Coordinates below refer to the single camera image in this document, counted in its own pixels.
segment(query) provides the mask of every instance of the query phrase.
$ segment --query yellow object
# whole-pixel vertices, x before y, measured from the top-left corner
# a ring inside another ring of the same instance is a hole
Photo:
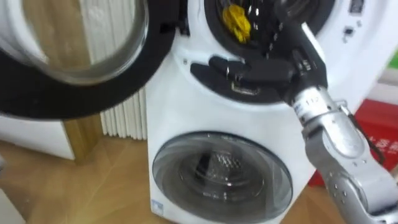
[[[250,22],[244,15],[244,9],[241,6],[232,4],[225,8],[223,20],[240,43],[245,44],[250,39]]]

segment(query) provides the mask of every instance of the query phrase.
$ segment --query wooden floor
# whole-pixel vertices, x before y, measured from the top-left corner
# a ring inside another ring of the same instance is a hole
[[[86,164],[0,142],[0,188],[28,223],[161,224],[149,209],[146,143],[104,138]],[[284,224],[343,223],[322,188],[307,188]]]

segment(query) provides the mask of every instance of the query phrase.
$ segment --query door glass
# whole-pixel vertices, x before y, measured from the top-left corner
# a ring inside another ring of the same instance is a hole
[[[228,134],[177,137],[159,151],[152,171],[170,201],[216,222],[263,222],[292,199],[285,165],[266,148]]]
[[[7,0],[18,44],[47,75],[73,85],[104,82],[140,53],[146,0]]]

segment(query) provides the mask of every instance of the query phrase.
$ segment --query robotic arm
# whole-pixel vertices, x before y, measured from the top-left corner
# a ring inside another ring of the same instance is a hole
[[[267,60],[248,65],[215,56],[209,66],[245,93],[259,86],[277,89],[300,120],[307,157],[347,223],[398,224],[396,181],[372,157],[371,142],[345,103],[327,92],[322,50],[310,29],[289,19],[283,0],[275,1],[274,18],[263,29],[258,32],[268,40],[261,42]]]
[[[290,21],[285,12],[283,2],[277,1],[275,14],[288,38],[280,47],[290,51],[296,72],[280,94],[303,126],[309,161],[347,223],[398,223],[395,179],[371,155],[346,105],[328,94],[325,63],[313,34],[305,24]]]

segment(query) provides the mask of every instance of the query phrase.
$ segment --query washing machine door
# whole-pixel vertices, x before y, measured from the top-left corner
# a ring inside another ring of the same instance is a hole
[[[168,54],[180,0],[0,0],[0,113],[77,118],[122,102]]]
[[[171,202],[215,222],[270,220],[292,199],[292,181],[283,162],[265,147],[232,134],[173,138],[159,150],[152,172]]]

